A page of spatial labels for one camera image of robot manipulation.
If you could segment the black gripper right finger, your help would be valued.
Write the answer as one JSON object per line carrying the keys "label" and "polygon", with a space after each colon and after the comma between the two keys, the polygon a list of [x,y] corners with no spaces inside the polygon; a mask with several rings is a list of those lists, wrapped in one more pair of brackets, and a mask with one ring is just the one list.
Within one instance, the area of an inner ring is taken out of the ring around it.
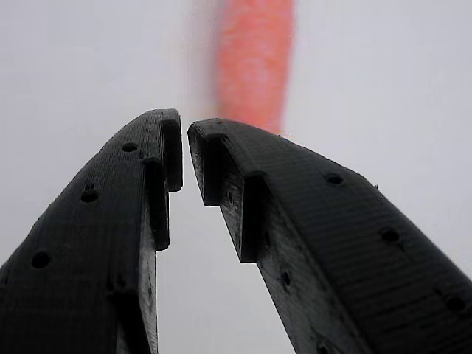
{"label": "black gripper right finger", "polygon": [[204,204],[297,353],[471,351],[471,281],[363,176],[230,120],[188,139]]}

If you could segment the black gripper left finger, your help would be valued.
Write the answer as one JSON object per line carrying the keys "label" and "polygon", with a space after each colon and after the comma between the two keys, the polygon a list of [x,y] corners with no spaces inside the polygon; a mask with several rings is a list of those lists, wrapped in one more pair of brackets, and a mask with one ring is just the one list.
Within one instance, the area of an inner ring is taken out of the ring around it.
{"label": "black gripper left finger", "polygon": [[117,132],[2,265],[1,351],[155,353],[156,254],[182,184],[177,110]]}

